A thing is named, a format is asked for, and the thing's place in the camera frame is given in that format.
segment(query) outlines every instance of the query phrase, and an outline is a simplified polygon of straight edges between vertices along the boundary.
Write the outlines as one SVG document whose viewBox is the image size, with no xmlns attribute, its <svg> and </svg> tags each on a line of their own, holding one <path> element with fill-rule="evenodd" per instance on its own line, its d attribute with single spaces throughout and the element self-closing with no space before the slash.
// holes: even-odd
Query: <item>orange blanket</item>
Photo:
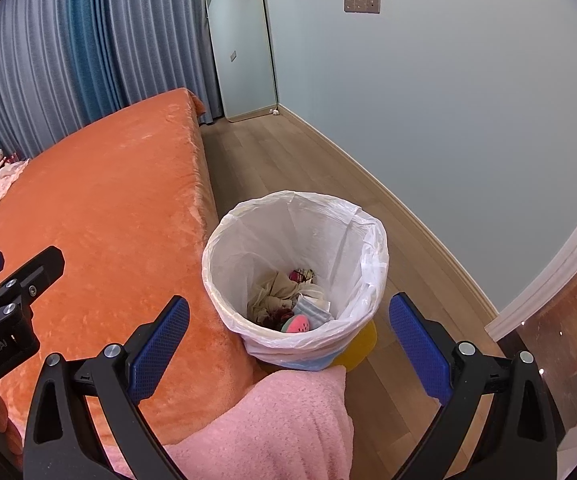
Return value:
<svg viewBox="0 0 577 480">
<path fill-rule="evenodd" d="M 259 378 L 201 279 L 201 253 L 217 225 L 202 112 L 185 89 L 124 108 L 30 161 L 2 199 L 0 280 L 51 244 L 66 260 L 63 277 L 33 306 L 39 354 L 0 381 L 22 430 L 48 354 L 87 358 L 123 343 L 174 294 L 187 298 L 190 326 L 155 395 L 140 404 L 163 444 L 206 426 Z M 91 408 L 111 442 L 99 404 Z"/>
</svg>

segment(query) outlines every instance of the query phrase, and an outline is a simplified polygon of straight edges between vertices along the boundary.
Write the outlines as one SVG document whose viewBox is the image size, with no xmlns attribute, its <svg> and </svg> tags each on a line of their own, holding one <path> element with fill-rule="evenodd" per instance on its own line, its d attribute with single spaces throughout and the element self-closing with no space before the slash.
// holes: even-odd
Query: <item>wall socket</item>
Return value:
<svg viewBox="0 0 577 480">
<path fill-rule="evenodd" d="M 344 12 L 379 14 L 380 0 L 344 0 Z"/>
</svg>

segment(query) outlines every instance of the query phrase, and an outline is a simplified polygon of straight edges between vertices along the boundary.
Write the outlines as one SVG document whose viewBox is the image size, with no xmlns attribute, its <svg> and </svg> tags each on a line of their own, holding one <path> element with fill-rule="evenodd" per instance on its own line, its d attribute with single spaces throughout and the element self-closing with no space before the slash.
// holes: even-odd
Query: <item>white door frame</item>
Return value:
<svg viewBox="0 0 577 480">
<path fill-rule="evenodd" d="M 577 227 L 549 264 L 520 295 L 486 325 L 495 340 L 517 328 L 553 298 L 577 272 Z"/>
</svg>

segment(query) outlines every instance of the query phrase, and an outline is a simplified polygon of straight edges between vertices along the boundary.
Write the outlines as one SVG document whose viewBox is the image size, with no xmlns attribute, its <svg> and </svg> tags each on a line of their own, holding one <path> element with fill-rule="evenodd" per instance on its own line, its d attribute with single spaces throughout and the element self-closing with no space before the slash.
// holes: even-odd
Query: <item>screw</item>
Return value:
<svg viewBox="0 0 577 480">
<path fill-rule="evenodd" d="M 51 354 L 46 358 L 48 366 L 55 366 L 57 363 L 59 363 L 59 354 Z"/>
<path fill-rule="evenodd" d="M 462 355 L 473 355 L 475 353 L 475 347 L 467 341 L 460 343 L 457 349 Z"/>
<path fill-rule="evenodd" d="M 120 345 L 108 345 L 105 349 L 104 349 L 104 355 L 107 357 L 117 357 L 118 355 L 120 355 L 120 351 L 121 351 L 122 347 Z"/>
<path fill-rule="evenodd" d="M 531 352 L 520 352 L 520 359 L 522 359 L 523 363 L 530 365 L 535 359 L 533 358 L 533 354 Z"/>
</svg>

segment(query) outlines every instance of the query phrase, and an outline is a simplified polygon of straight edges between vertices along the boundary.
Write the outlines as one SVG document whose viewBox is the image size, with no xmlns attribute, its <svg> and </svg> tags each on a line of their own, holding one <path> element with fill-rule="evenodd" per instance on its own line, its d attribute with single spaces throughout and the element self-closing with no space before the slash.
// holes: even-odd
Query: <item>wooden floor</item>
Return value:
<svg viewBox="0 0 577 480">
<path fill-rule="evenodd" d="M 285 116 L 239 123 L 225 120 L 201 128 L 220 217 L 237 203 L 290 189 L 331 194 L 360 205 L 379 218 L 389 237 L 387 289 L 376 316 L 376 349 L 347 376 L 346 405 L 355 425 L 352 479 L 390 479 L 404 463 L 438 408 L 427 397 L 393 335 L 389 299 L 405 291 L 422 314 L 440 321 L 455 340 L 470 340 L 483 352 L 502 355 L 484 330 L 459 284 L 441 270 L 406 229 L 401 212 L 353 176 L 348 161 L 317 142 Z M 468 463 L 490 399 L 483 399 L 450 473 Z"/>
</svg>

